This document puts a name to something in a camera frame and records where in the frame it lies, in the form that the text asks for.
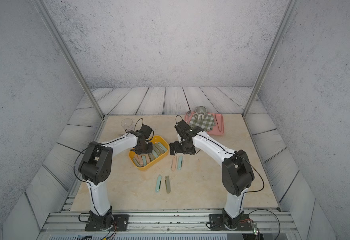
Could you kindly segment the teal folding fruit knife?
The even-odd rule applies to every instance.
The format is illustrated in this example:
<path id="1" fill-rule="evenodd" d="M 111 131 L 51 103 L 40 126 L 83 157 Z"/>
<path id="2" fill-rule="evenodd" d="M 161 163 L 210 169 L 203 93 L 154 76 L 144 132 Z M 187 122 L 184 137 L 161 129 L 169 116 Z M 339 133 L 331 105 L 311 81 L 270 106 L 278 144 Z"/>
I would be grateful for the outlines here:
<path id="1" fill-rule="evenodd" d="M 156 181 L 156 187 L 155 187 L 155 192 L 156 192 L 156 193 L 159 193 L 159 192 L 160 192 L 161 183 L 162 183 L 162 176 L 158 176 L 158 177 L 157 177 L 157 181 Z"/>

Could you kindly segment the pink folding fruit knife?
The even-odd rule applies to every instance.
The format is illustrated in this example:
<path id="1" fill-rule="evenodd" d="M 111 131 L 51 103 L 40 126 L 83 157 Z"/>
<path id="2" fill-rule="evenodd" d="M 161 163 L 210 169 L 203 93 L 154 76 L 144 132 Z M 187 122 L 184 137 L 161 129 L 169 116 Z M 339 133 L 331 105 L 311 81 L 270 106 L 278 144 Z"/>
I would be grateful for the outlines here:
<path id="1" fill-rule="evenodd" d="M 176 156 L 173 156 L 171 169 L 172 169 L 172 171 L 175 171 L 177 169 L 177 157 Z"/>

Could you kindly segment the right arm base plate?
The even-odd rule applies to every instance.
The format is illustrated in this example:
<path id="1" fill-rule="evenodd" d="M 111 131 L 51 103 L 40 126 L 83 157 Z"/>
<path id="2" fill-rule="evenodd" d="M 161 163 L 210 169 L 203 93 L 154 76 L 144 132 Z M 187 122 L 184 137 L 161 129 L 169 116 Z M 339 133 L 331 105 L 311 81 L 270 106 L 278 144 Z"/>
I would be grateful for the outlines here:
<path id="1" fill-rule="evenodd" d="M 231 218 L 227 214 L 210 214 L 206 223 L 208 229 L 212 231 L 252 231 L 253 224 L 248 214 L 240 214 L 236 218 Z"/>

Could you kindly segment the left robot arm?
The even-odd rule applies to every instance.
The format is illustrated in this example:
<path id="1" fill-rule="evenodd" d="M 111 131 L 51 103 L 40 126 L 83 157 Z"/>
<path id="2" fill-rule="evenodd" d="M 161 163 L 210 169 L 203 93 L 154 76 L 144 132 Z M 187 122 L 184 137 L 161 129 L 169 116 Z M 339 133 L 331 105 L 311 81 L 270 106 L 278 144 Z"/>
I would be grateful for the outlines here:
<path id="1" fill-rule="evenodd" d="M 78 171 L 82 182 L 88 184 L 91 210 L 85 231 L 117 230 L 112 206 L 108 199 L 105 181 L 111 174 L 113 157 L 125 150 L 132 150 L 138 155 L 151 154 L 153 143 L 150 142 L 152 130 L 129 131 L 123 136 L 104 143 L 91 142 L 84 150 L 84 156 Z"/>

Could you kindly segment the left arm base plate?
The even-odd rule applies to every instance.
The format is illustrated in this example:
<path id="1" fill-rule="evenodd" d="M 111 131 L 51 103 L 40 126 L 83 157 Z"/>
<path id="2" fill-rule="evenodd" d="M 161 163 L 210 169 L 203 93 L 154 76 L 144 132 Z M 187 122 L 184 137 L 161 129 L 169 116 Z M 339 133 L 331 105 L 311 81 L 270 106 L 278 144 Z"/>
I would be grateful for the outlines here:
<path id="1" fill-rule="evenodd" d="M 98 216 L 90 212 L 87 220 L 86 232 L 125 232 L 129 223 L 129 215 Z"/>

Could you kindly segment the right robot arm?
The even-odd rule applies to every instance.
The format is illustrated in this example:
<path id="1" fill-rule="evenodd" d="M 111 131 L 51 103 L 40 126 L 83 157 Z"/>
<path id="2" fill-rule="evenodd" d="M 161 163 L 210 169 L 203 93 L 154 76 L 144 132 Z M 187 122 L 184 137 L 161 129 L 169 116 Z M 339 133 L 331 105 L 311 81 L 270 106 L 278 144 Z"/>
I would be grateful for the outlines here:
<path id="1" fill-rule="evenodd" d="M 222 220 L 219 224 L 210 224 L 210 229 L 224 226 L 228 230 L 236 230 L 243 220 L 243 202 L 255 179 L 252 166 L 245 151 L 234 151 L 206 132 L 188 131 L 178 136 L 178 141 L 170 143 L 171 155 L 194 155 L 199 149 L 208 154 L 221 166 L 221 179 L 227 190 L 227 199 L 222 211 Z"/>

